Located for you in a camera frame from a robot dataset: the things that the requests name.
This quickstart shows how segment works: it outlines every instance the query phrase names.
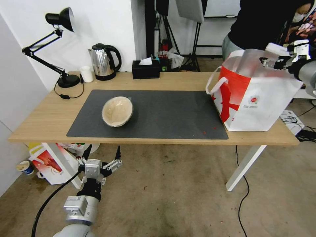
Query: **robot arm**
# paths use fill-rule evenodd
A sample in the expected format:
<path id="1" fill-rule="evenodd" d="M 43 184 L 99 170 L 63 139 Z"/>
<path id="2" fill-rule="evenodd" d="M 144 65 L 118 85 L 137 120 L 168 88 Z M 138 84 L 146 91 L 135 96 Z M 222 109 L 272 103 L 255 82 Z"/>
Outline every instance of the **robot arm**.
<path id="1" fill-rule="evenodd" d="M 260 58 L 260 61 L 267 68 L 288 70 L 296 79 L 304 82 L 306 93 L 316 97 L 316 58 L 310 56 L 309 40 L 296 40 L 287 47 L 287 51 L 288 56 L 279 56 L 278 60 Z"/>
<path id="2" fill-rule="evenodd" d="M 88 158 L 90 150 L 91 147 L 84 152 L 83 158 Z M 118 146 L 115 159 L 110 163 L 88 159 L 84 165 L 79 166 L 79 170 L 85 172 L 82 179 L 83 188 L 76 196 L 68 196 L 64 204 L 66 221 L 71 224 L 53 237 L 94 237 L 90 226 L 96 220 L 97 205 L 101 200 L 101 186 L 105 185 L 106 177 L 121 165 L 120 146 Z"/>

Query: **kettle handle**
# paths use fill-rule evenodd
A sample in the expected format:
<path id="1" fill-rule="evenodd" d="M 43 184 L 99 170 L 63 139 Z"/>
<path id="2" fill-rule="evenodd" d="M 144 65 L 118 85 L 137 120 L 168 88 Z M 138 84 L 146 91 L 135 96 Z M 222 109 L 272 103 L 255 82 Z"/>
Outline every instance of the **kettle handle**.
<path id="1" fill-rule="evenodd" d="M 106 48 L 106 50 L 109 51 L 110 68 L 114 69 L 115 72 L 119 71 L 119 69 L 122 66 L 122 58 L 121 58 L 119 51 L 116 49 L 116 47 L 114 47 L 112 45 L 105 45 L 105 48 Z M 114 65 L 114 60 L 113 60 L 112 54 L 110 52 L 114 52 L 118 58 L 118 65 L 116 67 Z"/>

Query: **stainless steel kettle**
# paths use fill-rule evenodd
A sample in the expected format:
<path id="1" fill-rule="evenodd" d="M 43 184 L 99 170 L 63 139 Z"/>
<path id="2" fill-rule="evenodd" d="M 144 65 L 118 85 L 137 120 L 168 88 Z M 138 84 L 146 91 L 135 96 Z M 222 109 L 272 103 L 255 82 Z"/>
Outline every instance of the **stainless steel kettle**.
<path id="1" fill-rule="evenodd" d="M 119 51 L 114 46 L 97 43 L 92 46 L 92 49 L 88 49 L 88 51 L 96 79 L 106 81 L 116 76 L 116 72 L 122 65 L 122 59 Z M 117 66 L 114 65 L 111 52 L 114 52 L 118 58 Z"/>

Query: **black tissue box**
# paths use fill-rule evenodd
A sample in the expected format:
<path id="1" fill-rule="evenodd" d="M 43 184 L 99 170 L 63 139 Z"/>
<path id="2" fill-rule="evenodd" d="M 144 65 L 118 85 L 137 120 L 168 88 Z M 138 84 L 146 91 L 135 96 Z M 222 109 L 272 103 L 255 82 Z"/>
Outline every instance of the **black tissue box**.
<path id="1" fill-rule="evenodd" d="M 160 67 L 158 60 L 152 60 L 152 65 L 139 65 L 140 60 L 133 61 L 133 79 L 159 78 Z"/>

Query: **wooden table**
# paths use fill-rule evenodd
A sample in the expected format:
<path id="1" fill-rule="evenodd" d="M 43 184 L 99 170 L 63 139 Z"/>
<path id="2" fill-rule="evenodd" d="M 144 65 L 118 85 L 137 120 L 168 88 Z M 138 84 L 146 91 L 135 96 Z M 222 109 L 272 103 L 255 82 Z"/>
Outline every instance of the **wooden table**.
<path id="1" fill-rule="evenodd" d="M 55 142 L 61 143 L 113 143 L 113 144 L 183 144 L 183 145 L 252 145 L 232 177 L 226 183 L 231 191 L 249 167 L 255 162 L 267 145 L 298 145 L 299 142 L 281 120 L 277 120 L 267 132 L 230 132 L 227 140 L 201 139 L 139 139 L 139 138 L 89 138 L 67 137 L 66 134 L 75 120 L 91 90 L 166 90 L 204 91 L 209 72 L 161 72 L 159 79 L 133 80 L 131 72 L 119 72 L 110 81 L 94 80 L 85 83 L 84 93 L 76 99 L 61 99 L 51 91 L 40 105 L 9 137 L 11 142 L 42 142 L 50 153 L 54 153 L 58 165 L 75 174 L 73 168 L 58 150 Z M 58 93 L 77 96 L 82 85 L 73 88 L 56 88 Z M 73 184 L 80 187 L 79 178 Z"/>

